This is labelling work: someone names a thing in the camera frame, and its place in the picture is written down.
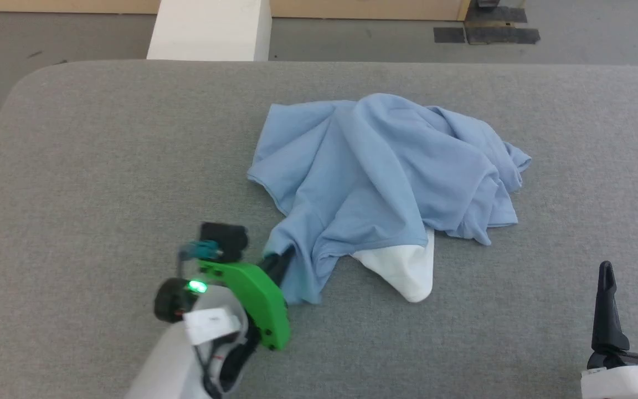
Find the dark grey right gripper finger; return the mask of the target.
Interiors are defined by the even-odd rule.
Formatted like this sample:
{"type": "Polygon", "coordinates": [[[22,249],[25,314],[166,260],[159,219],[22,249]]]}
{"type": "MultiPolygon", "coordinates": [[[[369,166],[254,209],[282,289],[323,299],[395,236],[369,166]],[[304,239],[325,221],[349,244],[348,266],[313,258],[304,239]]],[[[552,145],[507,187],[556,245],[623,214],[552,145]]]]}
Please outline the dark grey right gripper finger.
{"type": "Polygon", "coordinates": [[[630,350],[630,341],[622,332],[617,301],[617,281],[610,261],[599,266],[595,298],[591,348],[595,353],[609,354],[630,350]]]}

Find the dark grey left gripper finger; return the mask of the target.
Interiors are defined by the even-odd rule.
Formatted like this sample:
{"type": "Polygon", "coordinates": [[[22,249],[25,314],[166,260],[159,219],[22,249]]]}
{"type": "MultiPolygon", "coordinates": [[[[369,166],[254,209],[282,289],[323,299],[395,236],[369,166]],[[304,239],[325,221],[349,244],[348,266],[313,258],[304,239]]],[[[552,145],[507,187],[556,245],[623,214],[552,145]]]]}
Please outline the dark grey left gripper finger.
{"type": "Polygon", "coordinates": [[[263,271],[278,287],[284,282],[288,267],[295,255],[295,248],[289,247],[283,253],[270,253],[263,258],[263,271]]]}

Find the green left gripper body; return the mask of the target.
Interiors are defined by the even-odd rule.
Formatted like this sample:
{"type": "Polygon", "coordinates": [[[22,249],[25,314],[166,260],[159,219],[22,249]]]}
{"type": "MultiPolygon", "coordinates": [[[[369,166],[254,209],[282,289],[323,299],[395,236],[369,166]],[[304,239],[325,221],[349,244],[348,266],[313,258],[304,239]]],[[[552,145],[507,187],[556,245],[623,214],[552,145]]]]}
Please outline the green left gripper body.
{"type": "Polygon", "coordinates": [[[220,281],[232,291],[250,320],[259,329],[260,341],[268,349],[283,350],[290,340],[290,324],[284,294],[256,264],[198,261],[200,272],[220,281]]]}

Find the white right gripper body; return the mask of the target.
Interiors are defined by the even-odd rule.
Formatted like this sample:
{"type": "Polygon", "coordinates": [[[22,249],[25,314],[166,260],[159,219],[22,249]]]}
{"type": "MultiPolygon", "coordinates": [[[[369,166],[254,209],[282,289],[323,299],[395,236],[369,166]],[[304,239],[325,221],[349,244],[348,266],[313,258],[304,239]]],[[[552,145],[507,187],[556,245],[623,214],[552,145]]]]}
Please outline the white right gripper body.
{"type": "Polygon", "coordinates": [[[580,386],[582,398],[638,398],[638,354],[593,353],[580,386]]]}

